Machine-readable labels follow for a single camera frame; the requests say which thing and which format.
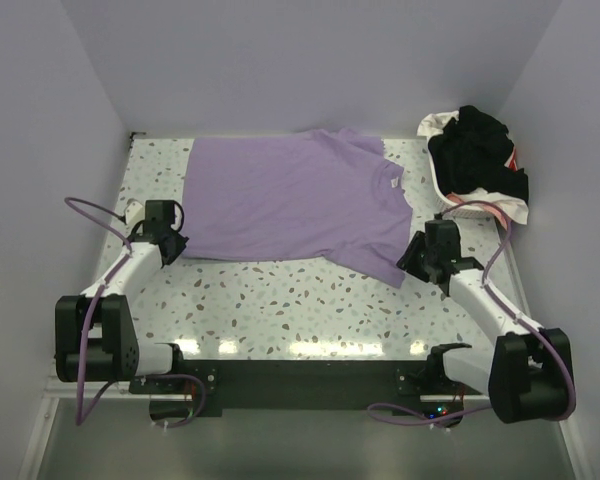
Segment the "purple t shirt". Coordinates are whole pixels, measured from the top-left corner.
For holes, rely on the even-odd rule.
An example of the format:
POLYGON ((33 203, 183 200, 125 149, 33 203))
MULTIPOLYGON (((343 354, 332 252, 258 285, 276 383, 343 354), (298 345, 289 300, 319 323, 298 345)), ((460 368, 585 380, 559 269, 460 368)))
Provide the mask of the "purple t shirt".
POLYGON ((398 288, 412 220, 403 175, 381 138, 350 130, 197 138, 183 183, 184 254, 323 257, 398 288))

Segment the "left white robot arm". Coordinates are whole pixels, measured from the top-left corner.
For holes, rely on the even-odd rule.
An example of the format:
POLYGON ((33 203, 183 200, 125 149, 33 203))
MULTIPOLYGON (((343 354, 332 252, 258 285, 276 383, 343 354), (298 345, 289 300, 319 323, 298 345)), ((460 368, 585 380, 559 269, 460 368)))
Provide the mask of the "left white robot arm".
POLYGON ((131 306, 157 273, 184 252, 184 209, 175 200, 148 200, 139 218, 124 216, 131 227, 114 263, 78 295, 55 306, 55 365, 67 383, 131 381, 151 376, 165 392, 187 380, 181 349, 173 343, 141 343, 131 306))

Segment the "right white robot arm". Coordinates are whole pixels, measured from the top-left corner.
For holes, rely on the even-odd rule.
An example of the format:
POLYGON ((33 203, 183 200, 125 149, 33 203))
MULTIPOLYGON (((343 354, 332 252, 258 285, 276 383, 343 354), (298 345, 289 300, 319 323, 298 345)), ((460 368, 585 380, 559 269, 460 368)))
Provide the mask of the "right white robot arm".
POLYGON ((439 287, 492 345, 488 352, 463 342, 435 346, 417 382, 439 393, 464 384, 488 396, 494 413, 506 424, 561 421, 574 412, 576 390, 568 336, 532 320, 493 285, 486 266, 463 256, 454 221, 441 215, 427 221, 397 265, 439 287))

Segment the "white laundry basket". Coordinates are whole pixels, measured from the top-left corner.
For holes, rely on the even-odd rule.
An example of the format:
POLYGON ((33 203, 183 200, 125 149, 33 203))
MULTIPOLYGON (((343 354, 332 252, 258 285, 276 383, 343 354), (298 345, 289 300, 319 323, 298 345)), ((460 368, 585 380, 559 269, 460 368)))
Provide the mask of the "white laundry basket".
POLYGON ((457 218, 463 219, 486 219, 493 216, 493 212, 483 208, 480 205, 464 205, 464 200, 462 198, 452 197, 451 199, 445 197, 438 184, 436 167, 434 164, 433 157, 430 153, 427 153, 429 167, 431 171, 431 182, 434 190, 434 195, 436 199, 436 206, 439 211, 447 210, 451 207, 455 207, 458 205, 458 208, 454 209, 451 212, 451 215, 457 218))

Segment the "white pink t shirt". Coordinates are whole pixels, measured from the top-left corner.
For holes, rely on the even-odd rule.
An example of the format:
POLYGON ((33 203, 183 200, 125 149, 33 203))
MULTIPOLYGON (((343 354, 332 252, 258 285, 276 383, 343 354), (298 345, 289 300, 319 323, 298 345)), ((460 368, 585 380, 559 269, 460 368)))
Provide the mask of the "white pink t shirt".
MULTIPOLYGON (((451 112, 431 113, 425 116, 424 119, 418 125, 417 136, 423 137, 427 142, 429 142, 433 137, 441 135, 443 133, 443 128, 451 120, 458 120, 459 118, 460 112, 458 110, 451 112)), ((504 228, 506 228, 506 219, 497 209, 494 208, 494 206, 499 207, 505 214, 509 216, 509 218, 513 222, 521 225, 527 224, 529 207, 527 203, 522 199, 518 199, 516 197, 508 196, 498 192, 489 193, 483 188, 478 188, 468 194, 450 193, 443 195, 449 199, 451 199, 452 197, 462 198, 464 202, 468 202, 471 200, 487 201, 488 205, 474 205, 480 205, 483 208, 492 211, 492 217, 494 217, 504 228)))

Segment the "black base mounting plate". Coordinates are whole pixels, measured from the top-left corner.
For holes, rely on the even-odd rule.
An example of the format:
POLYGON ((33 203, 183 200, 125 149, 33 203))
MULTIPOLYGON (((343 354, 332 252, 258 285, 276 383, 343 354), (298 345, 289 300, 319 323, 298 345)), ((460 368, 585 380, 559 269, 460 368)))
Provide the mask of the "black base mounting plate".
POLYGON ((364 411, 371 404, 403 407, 423 419, 455 414, 477 392, 448 380, 426 380, 424 361, 184 360, 171 379, 135 379, 129 391, 150 398, 154 420, 202 417, 229 410, 364 411))

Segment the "aluminium frame rail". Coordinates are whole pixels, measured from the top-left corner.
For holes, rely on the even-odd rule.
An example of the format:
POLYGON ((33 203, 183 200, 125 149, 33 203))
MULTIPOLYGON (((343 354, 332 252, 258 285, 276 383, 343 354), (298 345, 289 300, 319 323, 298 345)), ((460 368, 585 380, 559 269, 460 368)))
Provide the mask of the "aluminium frame rail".
MULTIPOLYGON (((105 385, 104 382, 86 382, 84 384, 84 399, 92 399, 105 385)), ((122 399, 129 396, 129 381, 113 383, 101 395, 102 399, 122 399)), ((47 377, 43 395, 49 398, 76 399, 78 384, 62 382, 55 374, 47 377)))

